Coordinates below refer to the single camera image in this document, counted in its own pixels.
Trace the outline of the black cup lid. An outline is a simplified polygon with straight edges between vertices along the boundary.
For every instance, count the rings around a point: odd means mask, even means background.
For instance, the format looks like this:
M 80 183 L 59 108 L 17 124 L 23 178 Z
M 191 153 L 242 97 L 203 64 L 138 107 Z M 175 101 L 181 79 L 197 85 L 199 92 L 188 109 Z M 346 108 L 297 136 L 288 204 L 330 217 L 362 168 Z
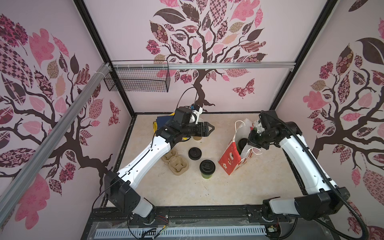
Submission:
M 216 171 L 216 165 L 213 161 L 211 160 L 203 160 L 201 163 L 200 163 L 200 172 L 201 171 Z
M 245 146 L 247 145 L 248 143 L 248 139 L 247 138 L 242 138 L 238 141 L 238 144 L 237 144 L 237 148 L 238 148 L 238 151 L 241 153 L 243 151 L 243 149 L 245 148 Z

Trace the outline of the red white paper bag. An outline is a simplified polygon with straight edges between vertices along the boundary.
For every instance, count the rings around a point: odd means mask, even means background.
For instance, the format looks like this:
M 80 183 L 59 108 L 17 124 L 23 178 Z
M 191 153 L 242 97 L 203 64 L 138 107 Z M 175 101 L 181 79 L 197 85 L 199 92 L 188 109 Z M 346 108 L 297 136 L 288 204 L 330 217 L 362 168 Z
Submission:
M 242 138 L 249 138 L 251 130 L 255 128 L 258 121 L 250 121 L 249 119 L 238 120 L 235 122 L 235 134 L 229 142 L 228 147 L 224 151 L 221 158 L 218 160 L 219 165 L 230 176 L 237 169 L 243 166 L 247 160 L 253 156 L 261 155 L 262 150 L 252 147 L 247 143 L 243 151 L 240 153 L 237 148 L 238 141 Z

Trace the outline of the green paper coffee cup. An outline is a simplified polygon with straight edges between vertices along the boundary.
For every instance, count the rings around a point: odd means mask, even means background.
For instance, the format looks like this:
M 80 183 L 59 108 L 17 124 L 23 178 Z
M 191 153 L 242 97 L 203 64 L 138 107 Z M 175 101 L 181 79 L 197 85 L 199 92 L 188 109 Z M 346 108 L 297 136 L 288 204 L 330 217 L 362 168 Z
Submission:
M 214 174 L 214 171 L 201 171 L 201 175 L 204 179 L 210 179 Z

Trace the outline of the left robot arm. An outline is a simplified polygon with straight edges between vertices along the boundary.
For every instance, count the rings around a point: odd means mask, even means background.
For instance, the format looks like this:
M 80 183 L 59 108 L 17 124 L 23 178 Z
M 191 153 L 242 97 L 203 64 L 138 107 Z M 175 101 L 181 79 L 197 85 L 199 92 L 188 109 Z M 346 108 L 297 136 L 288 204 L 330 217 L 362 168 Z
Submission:
M 215 129 L 208 122 L 199 122 L 203 108 L 179 107 L 175 114 L 154 133 L 147 147 L 128 165 L 105 175 L 105 194 L 119 211 L 125 215 L 135 214 L 147 223 L 156 216 L 156 207 L 137 192 L 142 178 L 172 148 L 184 138 L 208 137 Z

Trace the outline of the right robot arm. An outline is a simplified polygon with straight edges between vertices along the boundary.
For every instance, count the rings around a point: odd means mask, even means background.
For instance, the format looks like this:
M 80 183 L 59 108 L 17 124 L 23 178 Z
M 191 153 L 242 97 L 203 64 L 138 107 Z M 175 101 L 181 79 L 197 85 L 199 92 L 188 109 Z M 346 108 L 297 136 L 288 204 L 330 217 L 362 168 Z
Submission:
M 303 193 L 303 196 L 293 199 L 275 197 L 264 200 L 261 209 L 265 220 L 271 221 L 285 215 L 314 221 L 339 237 L 351 240 L 351 236 L 324 221 L 325 217 L 346 207 L 361 228 L 360 239 L 369 239 L 367 225 L 348 202 L 349 191 L 345 187 L 338 187 L 323 170 L 296 123 L 284 122 L 275 111 L 262 111 L 257 126 L 249 134 L 248 145 L 264 150 L 268 150 L 271 145 L 282 149 Z

